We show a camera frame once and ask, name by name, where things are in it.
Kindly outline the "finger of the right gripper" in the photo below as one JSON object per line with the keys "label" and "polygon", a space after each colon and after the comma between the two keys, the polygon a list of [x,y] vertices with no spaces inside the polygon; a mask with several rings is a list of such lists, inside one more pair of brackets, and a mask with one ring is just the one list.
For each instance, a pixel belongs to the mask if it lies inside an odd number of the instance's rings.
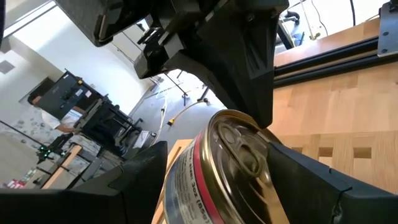
{"label": "finger of the right gripper", "polygon": [[227,107],[252,116],[260,128],[272,123],[275,20],[212,19],[180,36]]}

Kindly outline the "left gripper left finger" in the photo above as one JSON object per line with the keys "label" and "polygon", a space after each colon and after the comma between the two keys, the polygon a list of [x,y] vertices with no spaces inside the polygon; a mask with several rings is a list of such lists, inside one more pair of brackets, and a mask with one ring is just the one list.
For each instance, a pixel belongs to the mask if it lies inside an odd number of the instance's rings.
{"label": "left gripper left finger", "polygon": [[159,141],[122,164],[121,175],[110,182],[122,199],[125,224],[150,224],[164,184],[167,142]]}

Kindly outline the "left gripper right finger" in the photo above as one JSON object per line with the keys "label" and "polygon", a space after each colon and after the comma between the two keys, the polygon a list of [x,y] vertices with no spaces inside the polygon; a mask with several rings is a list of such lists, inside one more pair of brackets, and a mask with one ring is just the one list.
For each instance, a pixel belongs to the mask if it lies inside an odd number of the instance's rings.
{"label": "left gripper right finger", "polygon": [[337,204],[351,186],[331,174],[331,169],[282,144],[271,142],[267,157],[272,183],[288,221],[333,224]]}

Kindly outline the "salmon can blue label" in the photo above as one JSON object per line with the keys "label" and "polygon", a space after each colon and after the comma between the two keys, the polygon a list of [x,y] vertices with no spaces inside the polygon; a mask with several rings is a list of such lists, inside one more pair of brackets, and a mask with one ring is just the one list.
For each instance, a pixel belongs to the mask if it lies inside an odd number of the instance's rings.
{"label": "salmon can blue label", "polygon": [[165,224],[289,224],[267,162],[277,141],[245,113],[214,114],[167,174]]}

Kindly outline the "wooden slatted shelf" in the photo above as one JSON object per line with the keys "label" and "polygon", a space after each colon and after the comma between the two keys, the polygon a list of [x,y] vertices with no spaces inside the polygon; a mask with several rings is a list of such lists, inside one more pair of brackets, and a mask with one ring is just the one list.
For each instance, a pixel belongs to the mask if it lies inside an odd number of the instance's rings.
{"label": "wooden slatted shelf", "polygon": [[333,224],[398,224],[398,131],[285,136],[282,145],[351,186]]}

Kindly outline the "black equipment cart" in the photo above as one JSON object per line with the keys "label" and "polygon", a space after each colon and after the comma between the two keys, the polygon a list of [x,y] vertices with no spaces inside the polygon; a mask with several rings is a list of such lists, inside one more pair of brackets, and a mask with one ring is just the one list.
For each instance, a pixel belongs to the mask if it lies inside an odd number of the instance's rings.
{"label": "black equipment cart", "polygon": [[76,133],[99,144],[115,156],[123,157],[134,145],[131,140],[142,128],[142,118],[133,120],[114,105],[106,95],[99,94],[82,78],[65,72],[45,93],[31,95],[28,102],[52,116],[62,119],[74,106],[85,110],[75,123]]}

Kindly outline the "person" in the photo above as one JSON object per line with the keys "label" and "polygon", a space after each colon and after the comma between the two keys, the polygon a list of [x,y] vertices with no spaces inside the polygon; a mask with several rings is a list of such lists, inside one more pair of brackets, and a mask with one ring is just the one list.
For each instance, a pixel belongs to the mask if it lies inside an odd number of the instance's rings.
{"label": "person", "polygon": [[63,133],[76,133],[74,125],[85,114],[85,110],[74,106],[62,119],[52,116],[50,113],[41,109],[42,119],[45,124],[52,129],[59,130]]}

